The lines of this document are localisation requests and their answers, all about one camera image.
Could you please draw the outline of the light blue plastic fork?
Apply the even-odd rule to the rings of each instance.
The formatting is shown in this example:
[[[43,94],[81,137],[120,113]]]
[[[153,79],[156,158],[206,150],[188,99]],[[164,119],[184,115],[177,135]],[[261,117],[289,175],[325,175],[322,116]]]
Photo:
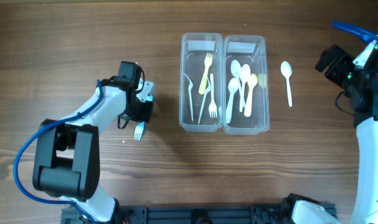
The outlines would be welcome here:
[[[144,133],[144,122],[139,123],[135,127],[134,140],[135,141],[140,141],[143,133]]]

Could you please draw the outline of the white plastic fork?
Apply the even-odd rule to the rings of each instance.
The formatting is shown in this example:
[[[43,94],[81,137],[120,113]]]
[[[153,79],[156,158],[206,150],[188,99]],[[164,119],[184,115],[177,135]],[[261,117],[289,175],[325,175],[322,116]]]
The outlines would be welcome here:
[[[211,73],[210,75],[210,95],[211,101],[209,105],[209,113],[211,118],[217,118],[217,105],[214,99],[214,74]]]
[[[198,124],[201,123],[201,118],[202,118],[202,114],[203,114],[203,110],[204,110],[204,105],[205,105],[205,101],[206,101],[206,97],[207,97],[208,92],[210,92],[210,81],[207,78],[207,88],[206,88],[204,96],[203,96],[201,110],[200,110],[200,113],[199,113]]]
[[[188,94],[189,94],[189,105],[190,105],[190,111],[191,111],[191,121],[194,121],[194,110],[193,110],[193,104],[192,104],[192,88],[194,86],[191,79],[184,73],[184,76],[188,79],[189,85],[188,85]]]

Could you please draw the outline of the yellow plastic fork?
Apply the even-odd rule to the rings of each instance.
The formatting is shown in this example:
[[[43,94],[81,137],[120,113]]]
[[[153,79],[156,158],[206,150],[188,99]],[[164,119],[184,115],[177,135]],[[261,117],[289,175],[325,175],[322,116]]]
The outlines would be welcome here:
[[[205,66],[204,67],[204,73],[203,73],[201,83],[199,85],[199,90],[198,90],[198,93],[200,95],[203,95],[205,93],[206,88],[207,88],[207,76],[208,76],[209,68],[212,65],[212,61],[213,61],[213,55],[211,53],[207,52],[206,57],[204,59],[204,66]]]

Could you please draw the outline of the yellow plastic spoon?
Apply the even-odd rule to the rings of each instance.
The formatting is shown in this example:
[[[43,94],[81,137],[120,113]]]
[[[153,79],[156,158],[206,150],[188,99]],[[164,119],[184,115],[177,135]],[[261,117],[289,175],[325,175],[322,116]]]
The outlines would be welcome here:
[[[246,106],[244,110],[244,116],[245,117],[251,117],[252,114],[252,102],[253,102],[253,89],[258,83],[257,75],[252,73],[250,75],[250,78],[248,79],[248,94],[247,94],[247,101]]]

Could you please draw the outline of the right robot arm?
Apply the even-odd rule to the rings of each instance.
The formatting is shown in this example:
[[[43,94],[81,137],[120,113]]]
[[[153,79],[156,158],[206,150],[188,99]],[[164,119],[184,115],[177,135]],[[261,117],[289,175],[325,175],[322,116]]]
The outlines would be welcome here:
[[[370,42],[357,57],[333,45],[315,69],[343,89],[353,110],[359,172],[351,223],[378,223],[378,42]]]

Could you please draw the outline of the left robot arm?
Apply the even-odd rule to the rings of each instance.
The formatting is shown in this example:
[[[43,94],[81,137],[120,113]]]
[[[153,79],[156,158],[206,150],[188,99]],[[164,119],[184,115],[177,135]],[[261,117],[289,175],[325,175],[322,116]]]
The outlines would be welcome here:
[[[114,120],[150,121],[153,84],[143,69],[122,61],[116,76],[98,82],[93,96],[63,120],[46,119],[32,175],[33,187],[77,206],[92,223],[121,223],[120,205],[100,186],[99,136]]]

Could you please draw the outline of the left clear plastic container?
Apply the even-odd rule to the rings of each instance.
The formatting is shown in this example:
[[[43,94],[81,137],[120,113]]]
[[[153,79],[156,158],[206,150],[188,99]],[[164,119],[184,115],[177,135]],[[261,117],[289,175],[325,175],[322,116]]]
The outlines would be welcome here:
[[[208,92],[201,123],[198,124],[204,95],[198,93],[199,85],[204,73],[204,59],[207,52],[213,55],[212,65],[209,68],[208,79],[211,73],[214,74],[214,99],[217,105],[217,118],[211,118],[209,105],[211,101]],[[180,64],[180,92],[179,92],[179,124],[185,131],[189,132],[215,132],[224,124],[224,91],[222,84],[224,81],[223,71],[223,39],[217,33],[185,33],[181,39],[181,64]],[[189,105],[188,85],[189,81],[184,73],[191,79],[194,86],[192,88],[192,104],[194,110],[194,121],[191,121],[191,111]]]

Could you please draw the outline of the clear plastic container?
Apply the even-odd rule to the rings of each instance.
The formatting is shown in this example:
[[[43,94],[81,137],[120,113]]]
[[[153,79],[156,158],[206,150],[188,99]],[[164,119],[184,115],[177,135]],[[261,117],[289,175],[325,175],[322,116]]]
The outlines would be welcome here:
[[[224,100],[224,131],[227,134],[253,135],[265,132],[270,127],[270,111],[268,96],[268,67],[267,48],[265,38],[260,35],[228,35],[224,39],[224,73],[225,81],[223,90]],[[226,123],[226,109],[229,100],[228,84],[235,78],[230,70],[233,60],[237,60],[242,67],[244,64],[250,66],[251,74],[257,75],[258,83],[253,89],[253,102],[251,117],[244,116],[244,110],[240,112],[239,89],[235,92],[232,109],[232,119]],[[248,84],[245,84],[244,103],[246,106]]]
[[[204,73],[204,59],[207,52],[213,55],[212,65],[209,68],[208,79],[211,73],[214,74],[214,99],[217,105],[217,118],[211,118],[209,105],[211,101],[208,92],[201,123],[198,124],[204,95],[198,93],[199,85]],[[224,81],[223,71],[223,39],[217,33],[185,33],[181,39],[181,64],[180,64],[180,92],[179,92],[179,124],[185,131],[189,132],[215,132],[224,124],[224,91],[222,84]],[[191,111],[189,105],[188,85],[189,81],[184,73],[191,79],[194,86],[192,88],[192,104],[194,110],[194,121],[191,121]]]

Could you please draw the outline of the right clear plastic container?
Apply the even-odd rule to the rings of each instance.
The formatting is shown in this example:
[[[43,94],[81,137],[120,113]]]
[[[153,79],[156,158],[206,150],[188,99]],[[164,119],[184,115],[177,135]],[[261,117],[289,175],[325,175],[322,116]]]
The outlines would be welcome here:
[[[253,135],[265,132],[270,127],[270,111],[268,96],[268,67],[267,48],[265,38],[260,35],[228,35],[224,39],[224,73],[225,81],[223,90],[224,100],[224,131],[227,134]],[[242,67],[244,64],[250,66],[251,74],[257,75],[258,83],[253,89],[253,102],[251,117],[244,116],[244,110],[240,112],[239,89],[235,92],[232,109],[232,119],[226,123],[226,109],[229,100],[228,84],[235,78],[230,70],[233,60],[237,60]],[[248,84],[245,84],[244,103],[246,106]]]

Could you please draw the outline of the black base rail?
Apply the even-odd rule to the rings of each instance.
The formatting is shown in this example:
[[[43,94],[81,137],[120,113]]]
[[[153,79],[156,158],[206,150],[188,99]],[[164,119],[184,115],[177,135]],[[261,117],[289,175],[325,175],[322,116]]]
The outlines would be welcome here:
[[[210,222],[243,224],[293,223],[290,217],[278,217],[279,204],[216,207],[147,207],[121,206],[115,223],[129,224],[195,224]]]

